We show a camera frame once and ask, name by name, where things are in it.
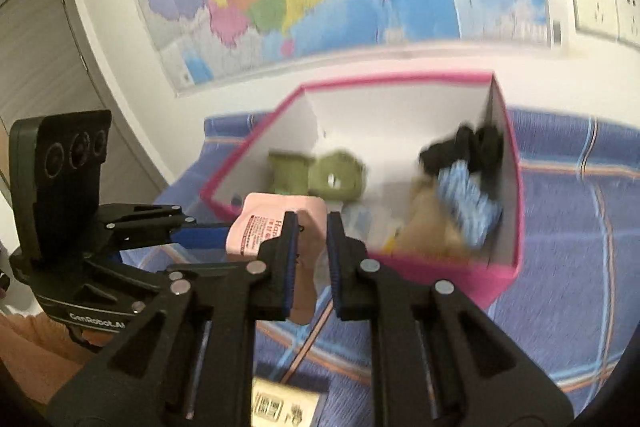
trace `door frame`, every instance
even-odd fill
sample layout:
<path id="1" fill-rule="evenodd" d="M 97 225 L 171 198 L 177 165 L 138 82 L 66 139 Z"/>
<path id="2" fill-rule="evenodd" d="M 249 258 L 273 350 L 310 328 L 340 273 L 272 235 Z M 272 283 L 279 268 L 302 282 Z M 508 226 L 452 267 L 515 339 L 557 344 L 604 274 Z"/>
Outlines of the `door frame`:
<path id="1" fill-rule="evenodd" d="M 0 0 L 0 7 L 8 0 Z M 84 31 L 80 14 L 78 13 L 78 7 L 76 6 L 76 0 L 61 0 L 65 9 L 66 20 L 68 21 L 69 28 L 76 42 L 76 48 L 78 48 L 78 54 L 80 59 L 84 60 L 87 73 L 91 83 L 94 85 L 95 92 L 98 94 L 100 101 L 104 106 L 111 111 L 113 116 L 113 124 L 118 128 L 127 148 L 131 151 L 133 157 L 140 164 L 142 169 L 148 174 L 153 184 L 158 188 L 158 191 L 162 191 L 167 188 L 167 182 L 164 176 L 160 173 L 156 165 L 149 158 L 142 144 L 138 141 L 136 134 L 133 132 L 127 119 L 118 107 L 118 103 L 111 94 L 111 89 L 107 85 L 102 71 L 98 66 L 98 62 L 95 60 L 94 52 L 89 43 L 89 39 Z"/>

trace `olive green item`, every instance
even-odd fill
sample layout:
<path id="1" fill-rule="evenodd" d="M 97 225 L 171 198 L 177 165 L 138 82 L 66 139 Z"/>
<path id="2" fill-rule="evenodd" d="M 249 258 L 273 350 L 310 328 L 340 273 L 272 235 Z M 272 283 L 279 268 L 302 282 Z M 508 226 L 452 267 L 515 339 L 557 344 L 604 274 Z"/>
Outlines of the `olive green item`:
<path id="1" fill-rule="evenodd" d="M 356 201 L 365 187 L 365 166 L 346 151 L 318 159 L 303 154 L 269 153 L 274 194 L 318 196 L 327 201 Z"/>

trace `storage box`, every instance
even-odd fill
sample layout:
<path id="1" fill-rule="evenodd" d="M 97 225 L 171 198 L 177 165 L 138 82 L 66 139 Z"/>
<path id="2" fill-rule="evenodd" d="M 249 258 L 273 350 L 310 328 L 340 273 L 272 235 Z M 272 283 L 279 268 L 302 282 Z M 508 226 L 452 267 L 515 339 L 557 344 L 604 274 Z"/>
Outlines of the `storage box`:
<path id="1" fill-rule="evenodd" d="M 367 166 L 364 204 L 384 204 L 394 219 L 409 210 L 418 154 L 452 136 L 463 123 L 492 122 L 504 133 L 504 159 L 481 188 L 504 209 L 498 227 L 468 263 L 370 255 L 407 279 L 449 279 L 487 307 L 522 266 L 523 189 L 513 128 L 492 73 L 413 73 L 301 86 L 227 159 L 201 196 L 220 219 L 234 219 L 251 192 L 267 192 L 270 150 L 322 155 L 348 150 Z"/>

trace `outlet plate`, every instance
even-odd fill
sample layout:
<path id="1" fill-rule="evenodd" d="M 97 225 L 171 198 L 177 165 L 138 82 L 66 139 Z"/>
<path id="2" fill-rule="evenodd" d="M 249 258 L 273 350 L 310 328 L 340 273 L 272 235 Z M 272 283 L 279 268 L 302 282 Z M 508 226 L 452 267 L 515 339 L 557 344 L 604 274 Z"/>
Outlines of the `outlet plate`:
<path id="1" fill-rule="evenodd" d="M 618 38 L 616 0 L 574 0 L 575 28 L 608 38 Z"/>
<path id="2" fill-rule="evenodd" d="M 640 0 L 616 0 L 620 40 L 640 47 Z"/>

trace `black cloth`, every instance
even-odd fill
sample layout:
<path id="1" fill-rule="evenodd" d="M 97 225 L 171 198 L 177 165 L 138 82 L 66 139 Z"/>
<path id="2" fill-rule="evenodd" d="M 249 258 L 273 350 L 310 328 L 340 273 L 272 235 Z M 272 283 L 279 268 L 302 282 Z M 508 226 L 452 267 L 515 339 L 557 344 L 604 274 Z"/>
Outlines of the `black cloth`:
<path id="1" fill-rule="evenodd" d="M 504 138 L 495 125 L 485 125 L 475 132 L 462 125 L 455 137 L 423 149 L 420 164 L 430 176 L 437 176 L 458 160 L 466 161 L 469 172 L 489 173 L 500 166 L 503 151 Z"/>

